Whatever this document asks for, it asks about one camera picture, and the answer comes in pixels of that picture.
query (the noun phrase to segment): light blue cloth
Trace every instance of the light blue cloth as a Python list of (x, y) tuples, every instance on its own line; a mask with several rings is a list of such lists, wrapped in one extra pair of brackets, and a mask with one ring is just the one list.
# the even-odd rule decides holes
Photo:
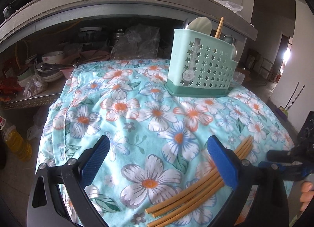
[[(248, 135), (247, 157), (257, 165), (270, 149), (289, 150), (292, 140), (271, 110), (252, 92), (233, 84), (228, 97), (172, 97), (165, 89), (168, 60), (121, 60), (79, 66), (51, 106), (37, 166), (63, 165), (102, 135), (110, 151), (85, 191), (110, 227), (146, 226), (145, 209), (187, 188), (213, 169), (206, 141), (215, 134), (235, 150)], [(289, 194), (292, 182), (285, 182)], [(79, 222), (61, 187), (73, 221)], [(241, 219), (248, 213), (252, 188)], [(231, 192), (225, 186), (173, 224), (207, 226)]]

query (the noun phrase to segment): cooking oil bottle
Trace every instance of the cooking oil bottle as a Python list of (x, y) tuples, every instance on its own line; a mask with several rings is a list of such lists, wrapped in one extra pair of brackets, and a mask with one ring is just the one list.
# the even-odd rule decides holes
[(32, 146), (21, 137), (16, 127), (2, 116), (0, 116), (0, 130), (2, 131), (3, 141), (11, 152), (21, 161), (29, 161), (32, 157)]

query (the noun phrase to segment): mint green utensil holder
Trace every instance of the mint green utensil holder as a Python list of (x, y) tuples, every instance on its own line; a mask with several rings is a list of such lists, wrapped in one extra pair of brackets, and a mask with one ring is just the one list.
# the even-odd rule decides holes
[(166, 88), (179, 97), (226, 96), (237, 62), (235, 47), (220, 39), (175, 29)]

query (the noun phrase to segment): metal rod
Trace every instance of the metal rod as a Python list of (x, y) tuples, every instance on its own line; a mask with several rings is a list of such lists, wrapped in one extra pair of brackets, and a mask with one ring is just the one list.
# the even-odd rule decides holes
[(296, 85), (295, 91), (294, 91), (294, 92), (293, 92), (293, 94), (291, 95), (290, 100), (292, 99), (292, 97), (293, 97), (294, 93), (296, 92), (296, 89), (298, 88), (299, 83), (300, 83), (300, 82), (298, 82), (298, 84)]
[(292, 106), (292, 104), (296, 101), (296, 99), (299, 97), (300, 93), (302, 92), (302, 90), (304, 89), (305, 85), (302, 87), (301, 91), (299, 92), (299, 94), (296, 96), (295, 100), (291, 103), (291, 105), (286, 109), (288, 111), (288, 109)]

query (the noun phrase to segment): finger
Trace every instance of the finger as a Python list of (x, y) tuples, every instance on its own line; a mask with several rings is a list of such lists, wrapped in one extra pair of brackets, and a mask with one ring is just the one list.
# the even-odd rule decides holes
[(301, 186), (301, 192), (308, 192), (312, 190), (313, 184), (311, 182), (304, 182)]
[(308, 191), (301, 194), (300, 202), (309, 202), (313, 198), (314, 191)]
[(300, 211), (303, 212), (303, 211), (307, 208), (307, 206), (308, 206), (309, 204), (310, 204), (309, 202), (304, 202), (304, 203), (302, 203), (302, 206), (301, 206)]

